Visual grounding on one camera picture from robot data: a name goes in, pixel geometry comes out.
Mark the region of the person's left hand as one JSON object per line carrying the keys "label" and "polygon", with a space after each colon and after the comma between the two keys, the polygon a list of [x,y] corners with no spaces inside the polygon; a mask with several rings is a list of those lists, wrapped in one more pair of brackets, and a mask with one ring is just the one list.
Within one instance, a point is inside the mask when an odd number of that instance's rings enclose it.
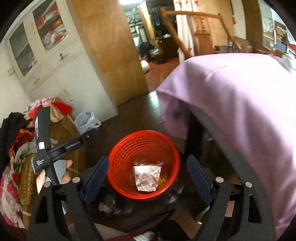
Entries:
{"label": "person's left hand", "polygon": [[73,164],[72,160],[59,160],[53,166],[43,169],[36,178],[37,192],[40,193],[47,181],[55,184],[66,184],[72,178],[68,168]]}

